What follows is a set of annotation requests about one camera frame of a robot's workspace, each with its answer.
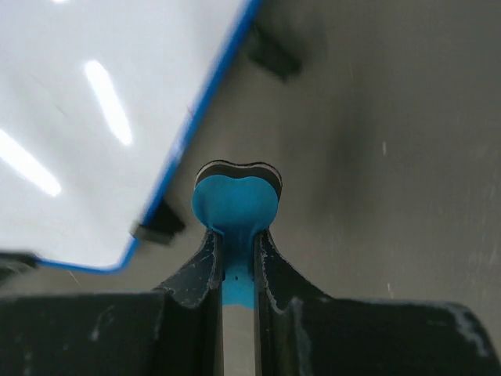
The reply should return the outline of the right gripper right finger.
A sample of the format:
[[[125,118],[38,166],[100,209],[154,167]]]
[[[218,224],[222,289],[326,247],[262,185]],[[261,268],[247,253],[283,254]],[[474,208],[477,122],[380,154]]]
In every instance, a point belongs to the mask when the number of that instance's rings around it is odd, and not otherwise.
[[[334,298],[305,279],[271,233],[254,238],[259,375],[497,375],[478,318],[451,302]]]

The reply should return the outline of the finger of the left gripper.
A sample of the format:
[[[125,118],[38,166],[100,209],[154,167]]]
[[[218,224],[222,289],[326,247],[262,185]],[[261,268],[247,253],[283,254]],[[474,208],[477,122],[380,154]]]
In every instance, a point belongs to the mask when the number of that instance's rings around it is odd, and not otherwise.
[[[1,252],[1,282],[38,267],[38,259],[30,253]]]

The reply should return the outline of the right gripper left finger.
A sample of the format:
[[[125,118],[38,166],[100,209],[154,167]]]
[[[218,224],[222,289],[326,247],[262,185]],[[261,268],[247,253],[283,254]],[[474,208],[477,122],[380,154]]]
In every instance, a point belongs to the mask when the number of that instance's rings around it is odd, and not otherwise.
[[[151,291],[1,300],[4,375],[221,375],[222,238]]]

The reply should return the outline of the blue felt eraser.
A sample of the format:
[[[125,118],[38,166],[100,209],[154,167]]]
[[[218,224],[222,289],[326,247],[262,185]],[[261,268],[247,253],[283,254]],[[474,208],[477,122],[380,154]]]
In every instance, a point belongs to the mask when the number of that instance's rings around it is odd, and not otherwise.
[[[193,214],[221,237],[222,304],[254,308],[254,238],[273,223],[283,182],[265,162],[215,160],[196,174]]]

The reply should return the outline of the blue framed whiteboard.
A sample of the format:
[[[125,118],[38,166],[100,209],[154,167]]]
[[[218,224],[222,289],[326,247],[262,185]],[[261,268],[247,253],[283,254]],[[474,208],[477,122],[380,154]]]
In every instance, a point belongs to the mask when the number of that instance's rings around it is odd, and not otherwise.
[[[257,1],[4,1],[1,249],[129,260]]]

